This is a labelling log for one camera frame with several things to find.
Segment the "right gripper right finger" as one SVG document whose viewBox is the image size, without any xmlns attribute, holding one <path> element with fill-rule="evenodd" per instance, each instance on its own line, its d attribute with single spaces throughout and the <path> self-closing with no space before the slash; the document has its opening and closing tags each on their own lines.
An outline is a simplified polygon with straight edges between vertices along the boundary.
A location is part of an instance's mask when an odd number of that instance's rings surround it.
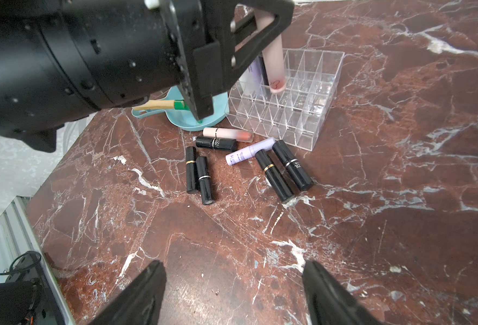
<svg viewBox="0 0 478 325">
<path fill-rule="evenodd" d="M 380 323 L 317 261 L 305 262 L 302 280 L 312 324 Z"/>
</svg>

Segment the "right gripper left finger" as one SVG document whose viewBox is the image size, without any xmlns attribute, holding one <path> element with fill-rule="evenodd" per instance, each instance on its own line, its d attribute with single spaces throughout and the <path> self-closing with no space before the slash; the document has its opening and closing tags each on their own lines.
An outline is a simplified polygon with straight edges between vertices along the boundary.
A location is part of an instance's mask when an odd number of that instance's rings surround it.
<svg viewBox="0 0 478 325">
<path fill-rule="evenodd" d="M 167 284 L 163 263 L 152 261 L 92 324 L 158 324 Z"/>
</svg>

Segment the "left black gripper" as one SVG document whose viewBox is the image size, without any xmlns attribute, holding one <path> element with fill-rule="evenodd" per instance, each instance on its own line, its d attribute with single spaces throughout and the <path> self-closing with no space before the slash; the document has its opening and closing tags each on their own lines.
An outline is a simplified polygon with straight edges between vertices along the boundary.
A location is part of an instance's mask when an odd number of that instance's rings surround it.
<svg viewBox="0 0 478 325">
<path fill-rule="evenodd" d="M 253 9 L 232 28 L 238 4 Z M 198 120 L 214 114 L 213 96 L 229 91 L 257 55 L 292 22 L 293 1 L 160 1 L 178 50 L 184 100 Z"/>
</svg>

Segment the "lavender lip balm tube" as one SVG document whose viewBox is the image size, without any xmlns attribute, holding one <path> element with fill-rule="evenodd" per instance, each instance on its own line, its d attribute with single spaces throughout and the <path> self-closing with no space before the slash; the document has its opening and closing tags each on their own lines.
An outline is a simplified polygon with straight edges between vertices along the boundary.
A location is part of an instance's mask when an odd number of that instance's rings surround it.
<svg viewBox="0 0 478 325">
<path fill-rule="evenodd" d="M 260 57 L 255 58 L 238 80 L 243 96 L 255 95 L 263 83 L 260 59 Z"/>
</svg>

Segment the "pink lip gloss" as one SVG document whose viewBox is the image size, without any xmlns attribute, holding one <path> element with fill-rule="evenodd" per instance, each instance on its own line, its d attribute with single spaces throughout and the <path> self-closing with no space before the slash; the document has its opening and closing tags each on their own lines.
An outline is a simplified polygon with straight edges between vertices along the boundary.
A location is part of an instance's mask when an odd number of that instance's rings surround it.
<svg viewBox="0 0 478 325">
<path fill-rule="evenodd" d="M 242 129 L 205 127 L 202 134 L 208 138 L 234 139 L 237 142 L 251 143 L 253 141 L 253 133 Z"/>
<path fill-rule="evenodd" d="M 269 12 L 260 9 L 254 10 L 258 31 L 268 27 L 275 19 Z M 263 51 L 271 93 L 282 93 L 286 89 L 286 72 L 284 66 L 284 52 L 282 36 L 278 35 Z"/>
</svg>

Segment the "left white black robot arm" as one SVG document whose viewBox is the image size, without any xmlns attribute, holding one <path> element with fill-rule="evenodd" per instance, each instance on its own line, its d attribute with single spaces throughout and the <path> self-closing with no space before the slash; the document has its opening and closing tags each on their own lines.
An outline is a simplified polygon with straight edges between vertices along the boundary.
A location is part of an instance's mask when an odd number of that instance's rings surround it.
<svg viewBox="0 0 478 325">
<path fill-rule="evenodd" d="M 56 150 L 65 123 L 176 86 L 196 120 L 214 112 L 288 28 L 293 1 L 0 1 L 0 136 Z"/>
</svg>

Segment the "clear acrylic lipstick organizer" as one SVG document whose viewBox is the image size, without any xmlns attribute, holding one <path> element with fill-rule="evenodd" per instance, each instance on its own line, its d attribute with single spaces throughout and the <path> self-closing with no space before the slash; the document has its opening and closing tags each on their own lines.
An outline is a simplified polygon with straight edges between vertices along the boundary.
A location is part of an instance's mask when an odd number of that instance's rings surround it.
<svg viewBox="0 0 478 325">
<path fill-rule="evenodd" d="M 286 49 L 286 89 L 275 94 L 262 83 L 247 97 L 237 82 L 229 93 L 230 124 L 312 151 L 335 98 L 344 58 L 342 51 Z"/>
</svg>

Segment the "teal plastic dustpan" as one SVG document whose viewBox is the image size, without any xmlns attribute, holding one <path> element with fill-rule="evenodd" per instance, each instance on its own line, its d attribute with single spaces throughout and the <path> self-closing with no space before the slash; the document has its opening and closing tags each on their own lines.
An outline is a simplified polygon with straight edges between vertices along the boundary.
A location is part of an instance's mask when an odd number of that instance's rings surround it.
<svg viewBox="0 0 478 325">
<path fill-rule="evenodd" d="M 132 115 L 137 119 L 145 119 L 150 116 L 165 114 L 171 124 L 184 131 L 202 131 L 205 127 L 214 127 L 226 118 L 230 112 L 228 106 L 228 94 L 221 93 L 213 96 L 214 113 L 200 121 L 197 121 L 189 110 L 132 110 Z"/>
</svg>

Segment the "black lipstick horizontal top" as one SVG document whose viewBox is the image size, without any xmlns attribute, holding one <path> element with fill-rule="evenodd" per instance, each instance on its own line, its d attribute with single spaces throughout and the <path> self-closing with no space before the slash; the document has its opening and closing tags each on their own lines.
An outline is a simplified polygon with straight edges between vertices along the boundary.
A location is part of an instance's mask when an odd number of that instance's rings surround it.
<svg viewBox="0 0 478 325">
<path fill-rule="evenodd" d="M 198 136 L 195 139 L 195 144 L 198 148 L 207 148 L 226 152 L 234 152 L 238 150 L 238 143 L 235 139 Z"/>
</svg>

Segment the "small lavender lip tube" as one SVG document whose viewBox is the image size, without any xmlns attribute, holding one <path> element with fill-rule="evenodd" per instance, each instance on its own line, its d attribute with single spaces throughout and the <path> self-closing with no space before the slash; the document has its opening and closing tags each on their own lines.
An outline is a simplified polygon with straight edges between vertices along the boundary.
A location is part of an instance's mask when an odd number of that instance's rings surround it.
<svg viewBox="0 0 478 325">
<path fill-rule="evenodd" d="M 274 138 L 267 138 L 263 141 L 257 142 L 243 149 L 237 150 L 228 154 L 225 159 L 229 166 L 253 158 L 260 150 L 271 150 L 276 140 Z"/>
</svg>

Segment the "black lipstick gold band right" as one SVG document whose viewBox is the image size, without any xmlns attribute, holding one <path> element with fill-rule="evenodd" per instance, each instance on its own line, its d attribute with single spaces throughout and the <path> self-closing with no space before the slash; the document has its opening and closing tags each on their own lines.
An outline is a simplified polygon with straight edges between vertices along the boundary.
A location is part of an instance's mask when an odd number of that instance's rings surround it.
<svg viewBox="0 0 478 325">
<path fill-rule="evenodd" d="M 278 168 L 274 165 L 267 151 L 261 149 L 255 154 L 255 158 L 280 201 L 287 203 L 291 200 L 294 197 L 294 193 L 283 178 L 281 172 L 279 172 Z"/>
</svg>

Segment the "black lipstick silver band right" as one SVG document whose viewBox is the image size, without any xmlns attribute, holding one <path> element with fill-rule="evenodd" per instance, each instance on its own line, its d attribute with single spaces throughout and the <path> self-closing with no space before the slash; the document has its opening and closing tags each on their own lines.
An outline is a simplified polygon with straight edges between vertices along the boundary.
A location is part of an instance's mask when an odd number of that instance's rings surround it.
<svg viewBox="0 0 478 325">
<path fill-rule="evenodd" d="M 312 178 L 283 140 L 275 141 L 272 150 L 300 191 L 307 191 L 313 186 Z"/>
</svg>

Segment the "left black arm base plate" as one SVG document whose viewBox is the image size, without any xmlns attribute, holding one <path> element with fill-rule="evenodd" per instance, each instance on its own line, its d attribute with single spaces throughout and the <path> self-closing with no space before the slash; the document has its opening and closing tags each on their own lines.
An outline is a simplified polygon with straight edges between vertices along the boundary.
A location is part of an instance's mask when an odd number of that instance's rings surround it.
<svg viewBox="0 0 478 325">
<path fill-rule="evenodd" d="M 0 272 L 0 324 L 61 324 L 41 265 L 42 255 L 27 251 Z"/>
</svg>

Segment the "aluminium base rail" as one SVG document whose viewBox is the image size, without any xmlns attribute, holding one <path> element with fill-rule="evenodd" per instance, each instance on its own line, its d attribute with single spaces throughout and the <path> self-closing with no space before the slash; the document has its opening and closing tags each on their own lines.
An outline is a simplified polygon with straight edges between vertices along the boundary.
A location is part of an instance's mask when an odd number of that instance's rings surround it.
<svg viewBox="0 0 478 325">
<path fill-rule="evenodd" d="M 17 196 L 0 215 L 0 324 L 74 324 Z"/>
</svg>

